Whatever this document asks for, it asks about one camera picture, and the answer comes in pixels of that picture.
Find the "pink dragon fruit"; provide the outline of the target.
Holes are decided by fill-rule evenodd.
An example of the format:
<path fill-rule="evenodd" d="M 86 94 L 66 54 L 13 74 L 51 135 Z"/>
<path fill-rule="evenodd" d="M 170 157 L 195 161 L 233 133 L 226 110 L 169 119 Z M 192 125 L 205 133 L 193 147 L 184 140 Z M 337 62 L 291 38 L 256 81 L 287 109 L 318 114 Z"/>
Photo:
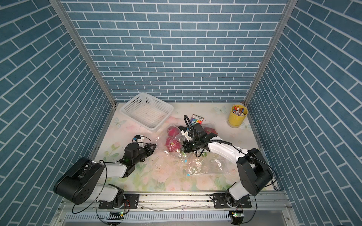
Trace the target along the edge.
<path fill-rule="evenodd" d="M 181 133 L 180 129 L 178 127 L 170 126 L 167 129 L 167 135 L 169 137 L 176 137 Z"/>
<path fill-rule="evenodd" d="M 174 153 L 174 152 L 179 152 L 182 149 L 183 144 L 176 137 L 168 137 L 166 139 L 165 146 L 167 147 L 168 152 Z"/>

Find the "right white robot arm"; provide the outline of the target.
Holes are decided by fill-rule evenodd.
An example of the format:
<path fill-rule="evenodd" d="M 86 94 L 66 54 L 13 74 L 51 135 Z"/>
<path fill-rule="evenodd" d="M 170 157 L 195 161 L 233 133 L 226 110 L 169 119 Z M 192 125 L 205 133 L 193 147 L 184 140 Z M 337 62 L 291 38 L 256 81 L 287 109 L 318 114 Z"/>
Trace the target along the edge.
<path fill-rule="evenodd" d="M 225 192 L 226 202 L 231 207 L 239 206 L 241 199 L 247 195 L 257 195 L 272 180 L 272 168 L 258 149 L 236 147 L 215 133 L 207 133 L 199 123 L 188 127 L 179 126 L 178 129 L 186 138 L 183 148 L 187 153 L 206 150 L 236 165 L 239 181 Z"/>

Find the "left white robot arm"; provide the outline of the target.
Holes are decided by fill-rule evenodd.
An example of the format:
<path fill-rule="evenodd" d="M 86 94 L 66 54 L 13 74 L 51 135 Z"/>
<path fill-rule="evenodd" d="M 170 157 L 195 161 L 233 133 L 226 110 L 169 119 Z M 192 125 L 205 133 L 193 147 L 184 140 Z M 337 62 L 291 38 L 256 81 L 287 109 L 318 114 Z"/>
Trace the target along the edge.
<path fill-rule="evenodd" d="M 123 157 L 114 163 L 97 163 L 82 157 L 55 183 L 53 191 L 76 205 L 102 201 L 118 209 L 125 203 L 124 190 L 108 184 L 107 179 L 130 176 L 136 164 L 145 161 L 155 149 L 156 144 L 130 143 Z"/>

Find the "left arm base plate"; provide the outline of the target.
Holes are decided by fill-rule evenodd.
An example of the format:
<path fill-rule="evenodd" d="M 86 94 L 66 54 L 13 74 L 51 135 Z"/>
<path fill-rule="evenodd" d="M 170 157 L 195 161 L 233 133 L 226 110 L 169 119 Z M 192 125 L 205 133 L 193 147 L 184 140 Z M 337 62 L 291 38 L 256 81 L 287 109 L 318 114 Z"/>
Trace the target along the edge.
<path fill-rule="evenodd" d="M 100 210 L 130 210 L 136 209 L 139 202 L 139 194 L 125 194 L 116 197 L 113 201 L 99 201 Z"/>

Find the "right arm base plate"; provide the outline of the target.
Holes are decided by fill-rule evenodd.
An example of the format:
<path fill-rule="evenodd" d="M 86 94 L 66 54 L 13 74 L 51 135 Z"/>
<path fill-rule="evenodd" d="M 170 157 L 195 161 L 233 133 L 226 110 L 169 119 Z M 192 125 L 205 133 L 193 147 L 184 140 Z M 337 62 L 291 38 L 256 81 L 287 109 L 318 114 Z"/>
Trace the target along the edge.
<path fill-rule="evenodd" d="M 250 197 L 244 196 L 239 200 L 235 200 L 230 194 L 225 193 L 214 193 L 209 195 L 212 200 L 215 209 L 226 209 L 226 208 L 246 208 L 252 207 Z"/>

